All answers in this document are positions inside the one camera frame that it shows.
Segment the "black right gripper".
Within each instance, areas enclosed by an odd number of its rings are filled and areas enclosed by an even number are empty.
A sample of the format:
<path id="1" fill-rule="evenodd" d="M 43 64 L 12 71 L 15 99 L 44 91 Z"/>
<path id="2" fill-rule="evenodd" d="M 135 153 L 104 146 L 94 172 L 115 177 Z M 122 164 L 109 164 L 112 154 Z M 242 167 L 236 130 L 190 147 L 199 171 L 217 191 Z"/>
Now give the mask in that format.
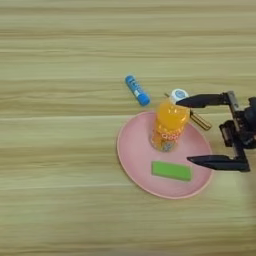
<path id="1" fill-rule="evenodd" d="M 234 92 L 228 91 L 221 94 L 198 94 L 176 102 L 188 108 L 228 105 L 232 115 L 232 120 L 224 122 L 219 128 L 225 146 L 233 148 L 234 158 L 225 155 L 190 156 L 190 162 L 213 170 L 250 171 L 245 149 L 256 149 L 256 97 L 250 97 L 248 101 L 249 106 L 241 110 Z"/>

